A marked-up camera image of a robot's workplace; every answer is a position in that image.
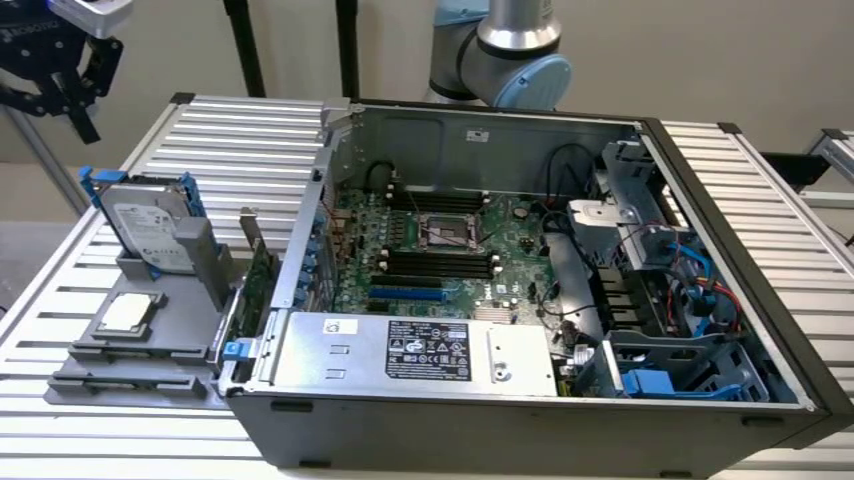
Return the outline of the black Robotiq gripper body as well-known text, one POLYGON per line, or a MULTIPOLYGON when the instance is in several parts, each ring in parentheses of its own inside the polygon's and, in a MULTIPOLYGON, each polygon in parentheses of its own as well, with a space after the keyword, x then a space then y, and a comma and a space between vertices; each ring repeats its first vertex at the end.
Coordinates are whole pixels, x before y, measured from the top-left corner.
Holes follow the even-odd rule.
POLYGON ((64 19, 41 15, 1 20, 1 70, 36 81, 76 72, 88 34, 64 19))

